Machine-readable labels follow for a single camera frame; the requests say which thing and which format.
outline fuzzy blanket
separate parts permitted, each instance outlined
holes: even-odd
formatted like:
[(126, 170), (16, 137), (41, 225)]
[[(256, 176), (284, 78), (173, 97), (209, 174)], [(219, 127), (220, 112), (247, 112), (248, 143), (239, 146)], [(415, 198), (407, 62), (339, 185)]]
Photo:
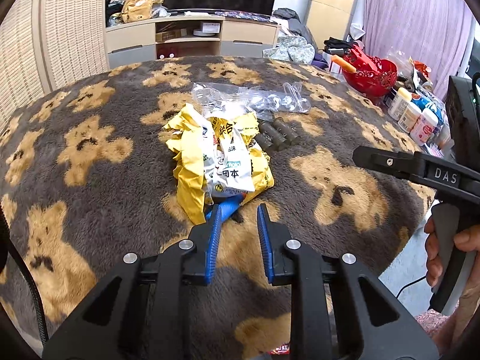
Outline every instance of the fuzzy blanket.
[[(196, 359), (248, 359), (289, 340), (290, 289), (268, 285), (256, 209), (323, 254), (351, 252), (380, 274), (434, 192), (356, 168), (359, 145), (418, 148), (380, 108), (315, 67), (253, 58), (186, 57), (117, 67), (17, 109), (0, 136), (0, 197), (10, 236), (38, 285), (49, 333), (126, 252), (159, 253), (191, 228), (176, 199), (161, 127), (193, 82), (280, 91), (303, 82), (309, 114), (284, 115), (301, 144), (271, 158), (275, 186), (222, 227), (216, 276), (191, 289)], [(4, 308), (38, 338), (30, 293), (11, 258)]]

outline orange handle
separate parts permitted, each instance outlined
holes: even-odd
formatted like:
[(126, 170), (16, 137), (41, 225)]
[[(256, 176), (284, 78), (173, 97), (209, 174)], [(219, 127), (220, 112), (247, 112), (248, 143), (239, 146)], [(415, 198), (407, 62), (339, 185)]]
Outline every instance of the orange handle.
[(345, 61), (345, 59), (340, 58), (337, 55), (332, 55), (331, 60), (332, 60), (332, 62), (335, 62), (337, 65), (340, 65), (340, 67), (344, 71), (347, 71), (348, 73), (356, 73), (357, 72), (356, 67), (354, 67), (353, 65), (351, 65), (350, 63)]

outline thin black wire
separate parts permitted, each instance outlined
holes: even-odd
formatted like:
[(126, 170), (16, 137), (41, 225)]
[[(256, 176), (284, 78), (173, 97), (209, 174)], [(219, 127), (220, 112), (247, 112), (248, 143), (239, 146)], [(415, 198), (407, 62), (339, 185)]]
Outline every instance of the thin black wire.
[[(7, 220), (5, 219), (5, 215), (1, 208), (0, 208), (0, 227), (2, 228), (1, 232), (6, 231), (7, 234), (9, 233), (8, 223), (7, 223)], [(30, 293), (32, 294), (33, 303), (35, 305), (35, 312), (37, 314), (38, 332), (40, 334), (40, 340), (42, 341), (42, 344), (45, 345), (46, 342), (49, 340), (49, 332), (47, 330), (47, 323), (45, 321), (45, 313), (43, 311), (42, 298), (40, 298), (37, 285), (35, 284), (32, 274), (28, 270), (28, 267), (23, 261), (20, 253), (18, 252), (18, 250), (16, 250), (15, 245), (12, 243), (10, 237), (8, 237), (7, 239), (8, 239), (7, 241), (8, 252), (10, 256), (13, 258), (13, 260), (15, 261), (15, 263), (18, 265), (20, 272), (22, 273), (25, 281), (27, 282), (28, 288), (30, 289)]]
[(427, 278), (427, 276), (423, 276), (420, 279), (412, 281), (411, 283), (408, 283), (406, 286), (403, 286), (402, 289), (397, 294), (397, 299), (405, 288), (410, 287), (410, 286), (412, 286), (412, 285), (414, 285), (414, 284), (418, 283), (419, 281), (422, 281), (423, 279), (426, 279), (426, 278)]

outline light gray floor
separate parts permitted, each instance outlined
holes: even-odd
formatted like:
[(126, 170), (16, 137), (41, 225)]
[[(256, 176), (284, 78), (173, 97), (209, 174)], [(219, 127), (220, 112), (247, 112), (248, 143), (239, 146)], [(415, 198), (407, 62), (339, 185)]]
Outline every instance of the light gray floor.
[[(424, 220), (418, 225), (417, 230), (402, 252), (380, 275), (382, 283), (394, 295), (397, 295), (400, 288), (420, 279), (427, 273), (425, 268), (425, 263), (427, 262), (425, 240), (427, 235), (423, 232), (423, 227), (430, 216), (431, 210), (428, 210)], [(417, 316), (428, 310), (430, 297), (431, 288), (426, 280), (422, 280), (403, 290), (398, 300), (402, 302), (413, 316)]]

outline red fruit bowl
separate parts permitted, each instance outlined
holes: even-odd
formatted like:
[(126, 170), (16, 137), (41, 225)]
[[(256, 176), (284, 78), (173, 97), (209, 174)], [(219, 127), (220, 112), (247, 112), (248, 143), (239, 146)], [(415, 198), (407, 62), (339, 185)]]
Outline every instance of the red fruit bowl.
[(358, 69), (356, 73), (349, 73), (342, 69), (342, 73), (352, 88), (366, 95), (366, 97), (375, 104), (375, 100), (385, 96), (395, 84), (397, 80), (397, 66), (387, 59), (380, 59), (378, 57), (370, 58), (375, 62), (380, 73), (373, 72), (372, 70)]

